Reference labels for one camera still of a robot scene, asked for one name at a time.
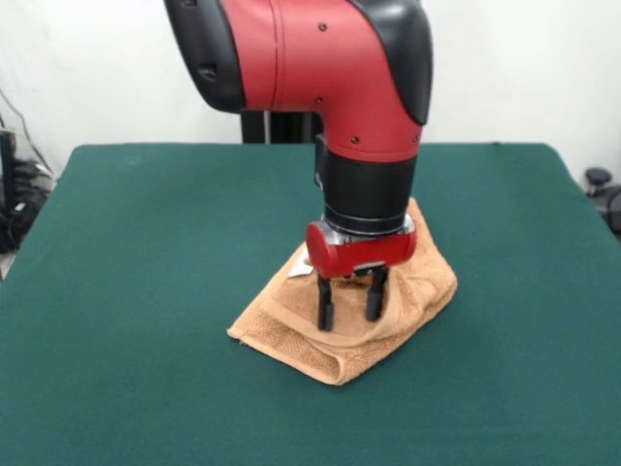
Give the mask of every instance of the table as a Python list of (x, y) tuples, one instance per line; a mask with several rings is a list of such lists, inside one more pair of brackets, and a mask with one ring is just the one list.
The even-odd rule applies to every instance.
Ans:
[(309, 146), (86, 146), (0, 288), (0, 464), (621, 462), (621, 248), (545, 145), (427, 145), (453, 302), (343, 387), (225, 329), (321, 211)]

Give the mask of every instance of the towel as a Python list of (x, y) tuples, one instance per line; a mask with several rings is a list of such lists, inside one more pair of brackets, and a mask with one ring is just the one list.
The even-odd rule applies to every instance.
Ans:
[(301, 245), (228, 329), (230, 337), (322, 382), (342, 385), (395, 351), (451, 300), (457, 278), (434, 244), (414, 199), (417, 245), (392, 267), (378, 321), (365, 318), (370, 278), (332, 280), (331, 332), (317, 329), (317, 275), (289, 277), (306, 253)]

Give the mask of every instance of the orange towel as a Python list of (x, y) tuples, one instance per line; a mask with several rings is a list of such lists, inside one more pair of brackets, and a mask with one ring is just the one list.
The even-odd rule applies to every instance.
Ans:
[(331, 332), (317, 329), (316, 273), (288, 278), (300, 246), (228, 329), (241, 343), (323, 383), (344, 384), (396, 350), (453, 297), (457, 278), (436, 248), (416, 202), (409, 202), (418, 243), (390, 269), (381, 318), (365, 319), (368, 278), (332, 280)]

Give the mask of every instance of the black cable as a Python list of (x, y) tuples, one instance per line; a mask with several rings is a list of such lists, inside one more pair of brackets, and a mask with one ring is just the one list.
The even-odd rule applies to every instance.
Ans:
[(7, 94), (4, 93), (4, 90), (2, 90), (2, 87), (0, 87), (0, 96), (7, 103), (7, 106), (13, 111), (13, 113), (16, 114), (17, 117), (21, 120), (21, 127), (23, 128), (23, 135), (25, 136), (26, 141), (28, 141), (28, 144), (30, 145), (32, 150), (35, 152), (39, 160), (41, 160), (41, 163), (43, 163), (44, 166), (49, 170), (49, 172), (53, 173), (46, 159), (41, 155), (41, 153), (39, 152), (35, 144), (32, 142), (32, 138), (30, 137), (30, 133), (28, 132), (28, 126), (26, 125), (26, 119), (23, 117), (21, 112), (15, 107), (15, 105), (13, 105), (11, 100), (9, 100), (9, 97), (7, 97)]

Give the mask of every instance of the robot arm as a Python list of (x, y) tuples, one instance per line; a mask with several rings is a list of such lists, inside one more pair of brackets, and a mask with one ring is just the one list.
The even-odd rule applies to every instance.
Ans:
[(406, 210), (433, 69), (419, 1), (165, 1), (210, 106), (321, 116), (315, 179), (324, 215), (307, 230), (319, 326), (331, 326), (329, 280), (368, 271), (377, 280), (367, 315), (378, 318), (387, 268), (415, 247)]

